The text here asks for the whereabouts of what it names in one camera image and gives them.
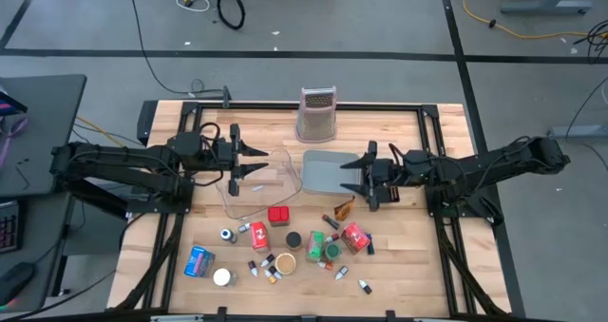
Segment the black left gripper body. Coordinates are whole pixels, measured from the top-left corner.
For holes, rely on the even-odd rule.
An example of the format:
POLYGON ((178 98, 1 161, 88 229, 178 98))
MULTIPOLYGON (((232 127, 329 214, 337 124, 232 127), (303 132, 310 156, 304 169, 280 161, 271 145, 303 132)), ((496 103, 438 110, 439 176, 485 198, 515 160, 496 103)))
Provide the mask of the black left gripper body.
POLYGON ((229 142, 227 142, 224 138, 220 138, 217 141, 217 156, 218 156, 218 162, 220 164, 220 169, 223 171, 230 171, 228 192, 231 196, 237 197, 239 194, 238 151, 239 151, 239 141, 240 141, 240 129, 236 123, 232 123, 230 125, 229 137, 230 137, 229 142))

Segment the orange taco seasoning packet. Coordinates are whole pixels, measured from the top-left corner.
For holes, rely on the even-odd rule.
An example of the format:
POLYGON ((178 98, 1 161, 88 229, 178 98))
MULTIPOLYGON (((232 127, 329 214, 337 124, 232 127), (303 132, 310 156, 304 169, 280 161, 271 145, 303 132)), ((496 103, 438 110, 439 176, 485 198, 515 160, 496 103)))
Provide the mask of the orange taco seasoning packet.
POLYGON ((338 221, 344 221, 352 211, 352 208, 355 204, 355 196, 352 196, 350 199, 346 200, 343 203, 335 206, 333 208, 334 218, 338 221))

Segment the red Froot Loops cereal box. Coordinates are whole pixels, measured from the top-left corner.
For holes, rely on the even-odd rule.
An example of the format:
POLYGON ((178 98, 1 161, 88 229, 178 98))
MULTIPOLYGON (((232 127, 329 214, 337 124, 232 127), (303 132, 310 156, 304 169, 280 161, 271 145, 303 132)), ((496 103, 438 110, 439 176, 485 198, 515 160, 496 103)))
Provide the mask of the red Froot Loops cereal box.
POLYGON ((353 255, 367 249, 371 244, 371 239, 356 222, 349 223, 343 229, 340 239, 353 255))
POLYGON ((268 252, 270 250, 270 241, 265 224, 262 221, 251 223, 252 248, 258 252, 268 252))

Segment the patterned paprika tin red lid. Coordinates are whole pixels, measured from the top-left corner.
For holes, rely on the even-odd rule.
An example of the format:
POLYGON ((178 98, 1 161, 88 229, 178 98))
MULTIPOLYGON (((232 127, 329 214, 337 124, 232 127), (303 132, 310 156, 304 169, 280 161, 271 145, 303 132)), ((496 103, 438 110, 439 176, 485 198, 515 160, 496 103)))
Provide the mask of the patterned paprika tin red lid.
POLYGON ((267 210, 267 219, 273 227, 290 224, 290 209, 288 206, 271 206, 267 210))

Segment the green Apple Jacks cereal box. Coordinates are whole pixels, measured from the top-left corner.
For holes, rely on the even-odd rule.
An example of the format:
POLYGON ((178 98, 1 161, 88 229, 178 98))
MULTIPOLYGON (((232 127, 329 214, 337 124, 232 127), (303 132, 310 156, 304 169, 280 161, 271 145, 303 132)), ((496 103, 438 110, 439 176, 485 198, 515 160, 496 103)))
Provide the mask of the green Apple Jacks cereal box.
POLYGON ((324 233, 320 231, 311 231, 307 246, 306 257, 312 262, 317 262, 323 254, 324 233))

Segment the furikake seasoning jar gold lid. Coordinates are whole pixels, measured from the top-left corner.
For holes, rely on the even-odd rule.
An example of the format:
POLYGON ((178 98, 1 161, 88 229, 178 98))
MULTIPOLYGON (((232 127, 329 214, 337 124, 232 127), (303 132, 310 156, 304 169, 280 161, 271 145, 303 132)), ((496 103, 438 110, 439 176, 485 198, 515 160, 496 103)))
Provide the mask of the furikake seasoning jar gold lid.
POLYGON ((290 275, 296 269, 296 259, 291 253, 282 253, 275 259, 275 267, 282 275, 290 275))

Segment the blue Rice Krispies cereal box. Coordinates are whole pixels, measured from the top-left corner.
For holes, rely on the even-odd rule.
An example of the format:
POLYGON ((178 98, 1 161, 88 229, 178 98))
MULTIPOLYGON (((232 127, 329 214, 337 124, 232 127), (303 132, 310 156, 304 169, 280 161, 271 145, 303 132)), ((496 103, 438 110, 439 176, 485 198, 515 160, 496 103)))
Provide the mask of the blue Rice Krispies cereal box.
POLYGON ((184 268, 184 274, 190 277, 206 277, 215 259, 216 255, 205 248, 193 246, 184 268))

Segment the white-lidded spice jar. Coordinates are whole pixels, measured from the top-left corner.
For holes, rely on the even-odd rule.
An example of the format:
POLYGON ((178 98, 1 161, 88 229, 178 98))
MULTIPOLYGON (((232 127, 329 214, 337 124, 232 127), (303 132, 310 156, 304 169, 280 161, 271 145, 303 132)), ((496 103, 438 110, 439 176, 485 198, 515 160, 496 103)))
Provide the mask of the white-lidded spice jar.
POLYGON ((218 268, 213 274, 213 281, 220 287, 230 287, 236 284, 237 275, 226 268, 218 268))

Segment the grey plastic bin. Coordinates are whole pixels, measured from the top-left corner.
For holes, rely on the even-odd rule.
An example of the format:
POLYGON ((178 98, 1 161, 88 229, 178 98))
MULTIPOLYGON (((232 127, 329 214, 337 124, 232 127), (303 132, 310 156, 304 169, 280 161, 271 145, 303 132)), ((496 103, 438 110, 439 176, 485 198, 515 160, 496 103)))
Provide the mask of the grey plastic bin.
POLYGON ((342 169, 341 165, 358 159, 354 153, 307 150, 303 154, 300 174, 303 191, 319 195, 353 195, 353 191, 344 188, 343 184, 358 185, 361 172, 342 169))

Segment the clear plastic bin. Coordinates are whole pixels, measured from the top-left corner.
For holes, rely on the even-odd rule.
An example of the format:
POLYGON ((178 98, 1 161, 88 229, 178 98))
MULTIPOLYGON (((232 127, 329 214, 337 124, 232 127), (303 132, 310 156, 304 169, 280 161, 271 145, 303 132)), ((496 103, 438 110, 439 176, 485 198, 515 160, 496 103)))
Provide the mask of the clear plastic bin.
POLYGON ((268 156, 240 156, 239 160, 242 165, 266 163, 266 166, 236 180, 237 196, 229 194, 230 176, 215 184, 219 202, 228 218, 251 220, 271 206, 285 205, 302 188, 295 162, 285 148, 269 151, 268 156))

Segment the grey desk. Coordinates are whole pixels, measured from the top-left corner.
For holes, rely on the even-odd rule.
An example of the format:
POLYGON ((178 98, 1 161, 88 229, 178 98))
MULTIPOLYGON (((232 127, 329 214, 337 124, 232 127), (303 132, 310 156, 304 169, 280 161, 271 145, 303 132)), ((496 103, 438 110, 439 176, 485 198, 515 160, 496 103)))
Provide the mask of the grey desk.
POLYGON ((51 151, 69 142, 86 81, 84 74, 0 78, 7 94, 28 108, 0 124, 0 198, 53 191, 51 151))

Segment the grey desk foot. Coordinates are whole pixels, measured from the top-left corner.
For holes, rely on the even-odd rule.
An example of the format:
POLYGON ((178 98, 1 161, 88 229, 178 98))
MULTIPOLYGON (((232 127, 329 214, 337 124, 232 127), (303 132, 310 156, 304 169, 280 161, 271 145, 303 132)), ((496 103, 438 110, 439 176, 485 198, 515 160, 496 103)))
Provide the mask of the grey desk foot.
POLYGON ((608 125, 554 126, 547 131, 550 138, 608 138, 608 125))

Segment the dark side table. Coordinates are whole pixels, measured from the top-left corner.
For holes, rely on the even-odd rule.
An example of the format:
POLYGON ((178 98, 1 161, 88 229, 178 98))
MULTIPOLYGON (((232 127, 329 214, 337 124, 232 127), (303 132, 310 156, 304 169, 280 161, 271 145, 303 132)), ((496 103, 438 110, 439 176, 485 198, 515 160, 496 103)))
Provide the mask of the dark side table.
POLYGON ((18 200, 22 209, 24 232, 22 247, 0 255, 0 276, 21 262, 32 263, 34 274, 11 302, 0 305, 0 313, 34 311, 42 307, 55 278, 55 263, 61 257, 65 235, 71 220, 73 199, 70 194, 52 194, 18 200))

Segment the black keyboard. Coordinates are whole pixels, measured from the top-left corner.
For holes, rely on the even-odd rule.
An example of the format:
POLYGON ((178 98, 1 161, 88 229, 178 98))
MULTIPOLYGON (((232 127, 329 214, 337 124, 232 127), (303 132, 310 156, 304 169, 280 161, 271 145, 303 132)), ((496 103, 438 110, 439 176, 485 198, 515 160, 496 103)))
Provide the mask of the black keyboard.
POLYGON ((21 210, 17 201, 0 203, 0 255, 21 248, 21 210))

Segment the black aluminium table frame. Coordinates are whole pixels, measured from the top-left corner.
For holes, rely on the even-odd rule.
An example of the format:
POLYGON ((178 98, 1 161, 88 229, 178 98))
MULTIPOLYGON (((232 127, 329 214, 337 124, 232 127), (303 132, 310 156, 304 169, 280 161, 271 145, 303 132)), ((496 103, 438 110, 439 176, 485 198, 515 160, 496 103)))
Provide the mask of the black aluminium table frame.
POLYGON ((158 103, 149 142, 187 152, 238 132, 258 169, 236 196, 199 173, 183 216, 125 234, 108 299, 122 306, 166 241, 150 304, 205 321, 512 317, 497 241, 476 189, 484 161, 458 104, 158 103))

